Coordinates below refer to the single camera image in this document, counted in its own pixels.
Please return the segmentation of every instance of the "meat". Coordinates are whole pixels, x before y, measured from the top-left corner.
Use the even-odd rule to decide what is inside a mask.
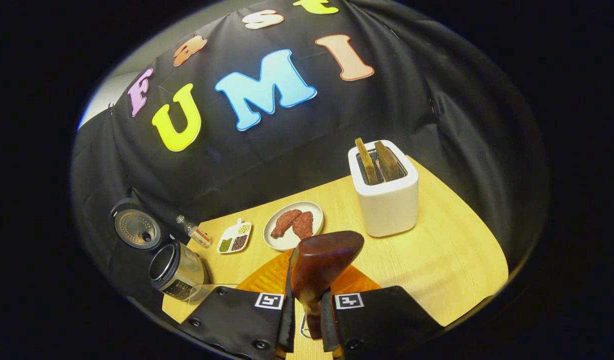
[[[293,221],[293,232],[300,240],[313,236],[313,214],[311,211],[303,212]]]
[[[291,226],[293,220],[296,219],[300,214],[302,214],[302,211],[295,209],[289,210],[284,214],[280,215],[280,217],[275,221],[275,228],[271,232],[271,236],[274,239],[278,239],[278,237],[284,235],[284,232],[287,231],[287,229]]]

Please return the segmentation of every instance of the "yellow letter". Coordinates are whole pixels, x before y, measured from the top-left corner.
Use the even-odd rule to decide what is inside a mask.
[[[327,0],[300,0],[293,3],[294,7],[302,6],[312,14],[334,14],[338,12],[337,7],[325,7]]]
[[[284,20],[284,16],[276,14],[275,10],[263,10],[257,13],[251,13],[242,18],[243,23],[247,23],[247,29],[260,29],[276,25]]]
[[[187,120],[183,132],[176,132],[169,118],[169,105],[163,105],[153,116],[152,125],[158,129],[160,138],[171,151],[181,151],[189,146],[200,133],[200,113],[191,97],[193,84],[186,84],[174,95],[174,102],[180,103]]]
[[[353,50],[347,35],[329,35],[316,40],[316,44],[327,48],[336,58],[342,72],[340,77],[343,80],[352,82],[354,80],[364,79],[373,75],[373,68],[364,64],[358,53]]]

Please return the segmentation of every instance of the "white toaster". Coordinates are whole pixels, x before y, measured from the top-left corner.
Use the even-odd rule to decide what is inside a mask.
[[[386,237],[410,230],[418,219],[418,171],[400,149],[388,140],[378,140],[395,155],[401,178],[385,181],[376,166],[378,181],[369,185],[356,147],[349,150],[349,169],[358,195],[364,230],[373,237]],[[364,144],[376,164],[377,152],[373,141]]]

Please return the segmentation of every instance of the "screw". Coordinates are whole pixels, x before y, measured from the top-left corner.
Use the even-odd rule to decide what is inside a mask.
[[[360,350],[362,348],[362,341],[358,339],[351,339],[347,342],[347,348],[349,350]]]
[[[265,340],[256,340],[252,345],[258,350],[265,350],[269,348],[269,343]]]

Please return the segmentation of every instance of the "spice tray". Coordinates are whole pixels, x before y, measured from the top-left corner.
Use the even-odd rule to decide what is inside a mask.
[[[249,235],[252,225],[250,222],[242,222],[238,219],[238,223],[230,226],[222,233],[216,252],[219,254],[237,253],[247,247]]]

